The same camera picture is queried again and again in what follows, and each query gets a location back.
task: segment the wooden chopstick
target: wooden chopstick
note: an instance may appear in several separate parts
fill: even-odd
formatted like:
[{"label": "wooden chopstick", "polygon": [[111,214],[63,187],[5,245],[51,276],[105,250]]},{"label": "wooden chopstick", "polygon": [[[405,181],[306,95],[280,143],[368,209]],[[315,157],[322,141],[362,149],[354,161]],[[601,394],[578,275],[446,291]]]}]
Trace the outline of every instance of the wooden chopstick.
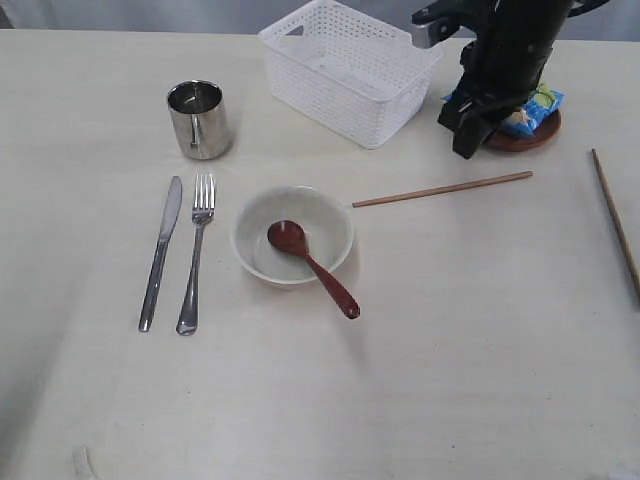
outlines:
[{"label": "wooden chopstick", "polygon": [[618,235],[620,248],[622,249],[622,254],[624,255],[625,262],[627,263],[629,274],[631,275],[633,289],[636,292],[638,301],[640,301],[640,277],[638,277],[636,262],[633,260],[631,248],[629,247],[629,242],[627,241],[627,236],[624,234],[624,230],[622,229],[622,222],[620,221],[618,210],[616,209],[615,203],[613,203],[611,190],[609,190],[609,184],[607,183],[607,179],[605,178],[604,172],[602,171],[602,165],[600,164],[600,158],[598,158],[598,152],[596,152],[596,149],[594,148],[591,150],[591,153],[593,155],[593,163],[596,166],[596,172],[598,173],[598,180],[600,180],[600,186],[602,187],[602,193],[604,193],[604,199],[607,202],[607,208],[609,209],[611,220],[613,220],[613,226],[616,230],[616,234]]},{"label": "wooden chopstick", "polygon": [[380,205],[381,203],[399,202],[401,200],[410,200],[412,198],[429,197],[431,195],[439,195],[441,193],[458,192],[460,190],[468,190],[469,188],[485,187],[487,185],[496,185],[497,183],[513,182],[514,180],[522,180],[529,178],[533,172],[526,171],[520,173],[512,173],[511,175],[503,175],[501,177],[484,178],[473,182],[459,183],[457,185],[449,185],[446,187],[429,188],[427,190],[419,190],[417,192],[401,193],[399,195],[391,195],[390,197],[373,198],[371,200],[363,200],[354,202],[353,208],[368,207],[370,205]]}]

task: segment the metal mug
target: metal mug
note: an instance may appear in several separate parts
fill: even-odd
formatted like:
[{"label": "metal mug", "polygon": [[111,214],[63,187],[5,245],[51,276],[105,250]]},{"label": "metal mug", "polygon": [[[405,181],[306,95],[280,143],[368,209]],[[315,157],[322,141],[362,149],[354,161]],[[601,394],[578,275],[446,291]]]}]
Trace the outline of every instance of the metal mug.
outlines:
[{"label": "metal mug", "polygon": [[203,80],[180,83],[167,95],[167,104],[185,156],[206,160],[225,152],[231,135],[220,87]]}]

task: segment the white bowl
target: white bowl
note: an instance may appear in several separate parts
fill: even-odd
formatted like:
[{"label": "white bowl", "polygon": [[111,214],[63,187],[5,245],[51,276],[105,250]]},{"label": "white bowl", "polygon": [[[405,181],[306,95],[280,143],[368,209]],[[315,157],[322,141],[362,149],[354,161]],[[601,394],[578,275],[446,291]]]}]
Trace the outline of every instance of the white bowl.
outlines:
[{"label": "white bowl", "polygon": [[304,260],[269,244],[267,230],[280,220],[292,220],[304,229],[311,256],[330,272],[353,246],[349,216],[331,197],[311,187],[276,187],[259,193],[238,215],[231,245],[240,265],[273,286],[294,288],[317,279]]}]

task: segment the butter knife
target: butter knife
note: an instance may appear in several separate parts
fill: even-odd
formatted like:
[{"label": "butter knife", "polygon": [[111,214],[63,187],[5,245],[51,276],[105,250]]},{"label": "butter knife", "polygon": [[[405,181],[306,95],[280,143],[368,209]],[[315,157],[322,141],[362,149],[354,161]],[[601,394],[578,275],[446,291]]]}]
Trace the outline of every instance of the butter knife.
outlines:
[{"label": "butter knife", "polygon": [[180,177],[173,177],[171,179],[169,193],[167,194],[167,202],[164,205],[162,224],[160,225],[160,234],[158,235],[156,253],[153,256],[153,264],[151,265],[151,273],[149,274],[147,292],[144,295],[144,302],[142,303],[140,323],[138,324],[139,332],[148,332],[151,328],[153,313],[156,309],[156,300],[158,299],[158,291],[160,290],[160,280],[162,279],[164,259],[167,256],[167,247],[169,246],[169,240],[173,233],[173,227],[175,227],[176,220],[178,219],[181,203],[182,181],[180,180]]}]

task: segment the basket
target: basket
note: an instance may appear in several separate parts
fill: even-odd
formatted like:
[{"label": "basket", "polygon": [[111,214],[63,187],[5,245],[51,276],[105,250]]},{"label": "basket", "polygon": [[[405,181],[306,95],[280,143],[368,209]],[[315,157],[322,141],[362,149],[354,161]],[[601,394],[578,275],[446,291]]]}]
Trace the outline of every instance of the basket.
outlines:
[{"label": "basket", "polygon": [[416,114],[442,57],[439,46],[415,48],[409,33],[333,0],[303,5],[259,38],[271,93],[364,148]]}]

